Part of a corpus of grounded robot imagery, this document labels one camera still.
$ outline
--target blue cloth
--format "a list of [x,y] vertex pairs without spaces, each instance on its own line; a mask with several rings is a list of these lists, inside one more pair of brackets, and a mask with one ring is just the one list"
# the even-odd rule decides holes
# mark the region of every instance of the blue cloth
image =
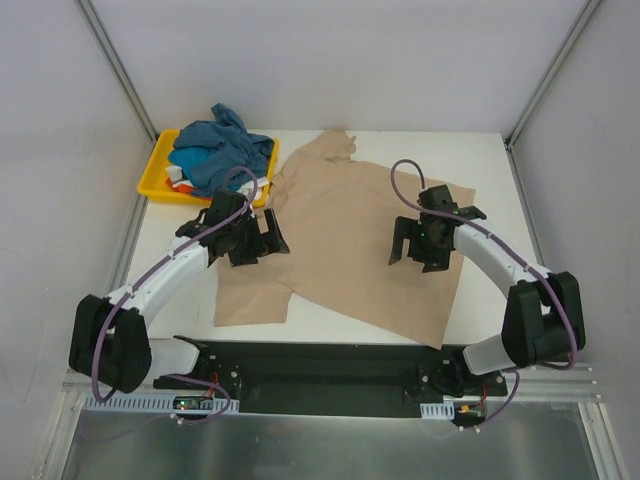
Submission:
[[[247,167],[256,177],[267,173],[273,140],[247,132],[240,117],[221,103],[211,107],[214,121],[197,121],[186,126],[173,143],[169,161],[182,168],[195,189],[193,195],[211,197],[222,186],[227,172]],[[229,182],[237,189],[251,180],[240,172]]]

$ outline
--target white table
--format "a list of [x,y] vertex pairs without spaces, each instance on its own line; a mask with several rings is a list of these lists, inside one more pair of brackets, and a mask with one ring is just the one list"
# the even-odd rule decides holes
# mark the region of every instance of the white table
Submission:
[[[319,131],[264,130],[280,139],[278,165]],[[476,189],[474,204],[508,241],[532,260],[533,246],[511,168],[498,134],[350,132],[357,137],[355,160],[390,167],[400,158],[418,162],[426,176]],[[411,198],[417,192],[407,192]],[[136,244],[130,278],[164,254],[175,230],[195,218],[200,207],[149,202]],[[346,317],[293,295],[286,323],[213,326],[217,288],[215,264],[191,280],[154,320],[150,338],[180,334],[203,340],[415,344],[386,330]],[[468,344],[498,333],[505,299],[471,261],[466,260],[445,334],[445,343]]]

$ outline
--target yellow bin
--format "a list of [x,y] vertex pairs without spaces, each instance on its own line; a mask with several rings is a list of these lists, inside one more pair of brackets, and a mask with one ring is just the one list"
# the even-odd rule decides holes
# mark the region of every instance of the yellow bin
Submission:
[[[173,142],[180,135],[180,130],[164,130],[156,146],[151,153],[149,163],[147,163],[144,173],[138,182],[138,193],[149,197],[154,202],[162,203],[182,203],[187,205],[203,205],[209,206],[211,204],[210,198],[199,198],[186,193],[180,193],[173,190],[166,181],[169,176],[167,175],[166,168],[170,165],[169,154],[173,150]],[[278,150],[280,148],[280,141],[277,138],[273,139],[273,151],[271,152],[271,158],[269,159],[269,166],[267,167],[267,178],[269,183],[262,189],[262,197],[260,200],[253,202],[254,208],[261,208],[267,202],[267,194],[271,187],[271,178],[276,168],[276,162],[278,161]]]

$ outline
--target gray wall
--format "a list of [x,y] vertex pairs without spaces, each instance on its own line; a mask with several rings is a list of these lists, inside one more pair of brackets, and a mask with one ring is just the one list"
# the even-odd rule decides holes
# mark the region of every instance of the gray wall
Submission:
[[507,134],[584,0],[94,0],[156,128]]
[[587,350],[640,457],[640,3],[605,2],[516,145],[546,262],[581,281]]
[[105,293],[150,142],[71,0],[0,4],[0,477],[38,461],[75,305]]

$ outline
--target pile of clothes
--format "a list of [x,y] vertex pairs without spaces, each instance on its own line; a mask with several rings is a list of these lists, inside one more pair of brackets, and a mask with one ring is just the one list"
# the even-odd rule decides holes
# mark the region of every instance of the pile of clothes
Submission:
[[[174,190],[196,197],[209,198],[222,186],[229,170],[243,166],[258,178],[258,187],[266,186],[266,177],[273,139],[247,132],[240,117],[218,103],[211,107],[215,120],[196,121],[180,131],[169,154],[167,183]],[[239,172],[229,181],[232,190],[245,195],[253,183],[246,172]]]

